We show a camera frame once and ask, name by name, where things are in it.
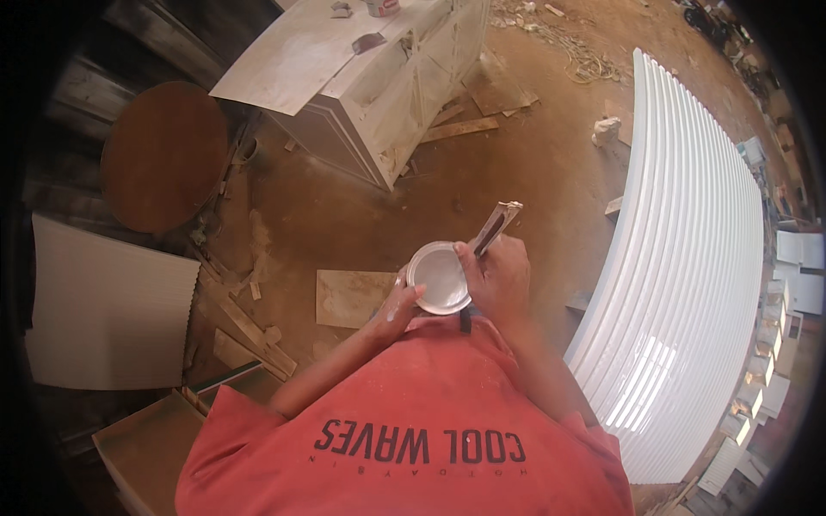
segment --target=left hand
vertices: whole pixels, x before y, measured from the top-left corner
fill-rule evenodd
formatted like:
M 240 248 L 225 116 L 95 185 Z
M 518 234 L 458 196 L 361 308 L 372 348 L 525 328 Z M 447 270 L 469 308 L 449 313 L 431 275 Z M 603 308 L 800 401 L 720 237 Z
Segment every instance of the left hand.
M 363 327 L 380 349 L 396 342 L 405 333 L 411 320 L 422 312 L 416 300 L 425 294 L 425 288 L 426 285 L 407 286 L 407 266 L 401 268 L 390 295 Z

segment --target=person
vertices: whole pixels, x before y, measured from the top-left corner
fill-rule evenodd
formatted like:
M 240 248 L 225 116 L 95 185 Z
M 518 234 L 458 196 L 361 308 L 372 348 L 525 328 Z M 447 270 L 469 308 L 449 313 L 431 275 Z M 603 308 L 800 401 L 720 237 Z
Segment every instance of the person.
M 522 240 L 454 245 L 482 315 L 382 308 L 268 407 L 222 386 L 178 514 L 634 514 L 619 441 L 529 315 Z

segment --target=wooden wall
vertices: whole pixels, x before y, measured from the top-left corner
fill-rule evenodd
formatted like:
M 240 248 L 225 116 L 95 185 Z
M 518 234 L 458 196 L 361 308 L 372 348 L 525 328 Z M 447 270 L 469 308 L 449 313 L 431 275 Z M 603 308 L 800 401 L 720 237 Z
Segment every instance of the wooden wall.
M 88 23 L 27 147 L 24 202 L 67 223 L 149 247 L 112 217 L 99 163 L 112 123 L 167 81 L 209 90 L 280 14 L 271 0 L 114 0 Z M 231 137 L 247 111 L 219 102 Z

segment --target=right hand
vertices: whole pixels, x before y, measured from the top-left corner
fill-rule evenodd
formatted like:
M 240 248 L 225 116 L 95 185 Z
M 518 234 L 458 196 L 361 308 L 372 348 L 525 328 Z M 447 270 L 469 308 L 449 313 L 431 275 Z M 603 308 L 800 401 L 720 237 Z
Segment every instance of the right hand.
M 477 259 L 470 245 L 453 244 L 473 304 L 500 330 L 529 319 L 530 262 L 525 242 L 500 234 Z

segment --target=hand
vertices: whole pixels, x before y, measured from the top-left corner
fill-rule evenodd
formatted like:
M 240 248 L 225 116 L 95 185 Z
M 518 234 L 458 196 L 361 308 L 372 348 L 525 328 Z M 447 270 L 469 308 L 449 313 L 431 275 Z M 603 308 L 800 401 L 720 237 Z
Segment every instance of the hand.
M 421 313 L 416 301 L 425 294 L 426 285 L 407 286 L 407 266 L 396 276 L 396 284 L 382 307 L 364 329 L 384 349 L 396 342 L 404 333 L 411 319 Z
M 529 319 L 530 262 L 525 242 L 500 234 L 481 258 L 464 242 L 453 244 L 473 304 L 500 329 Z

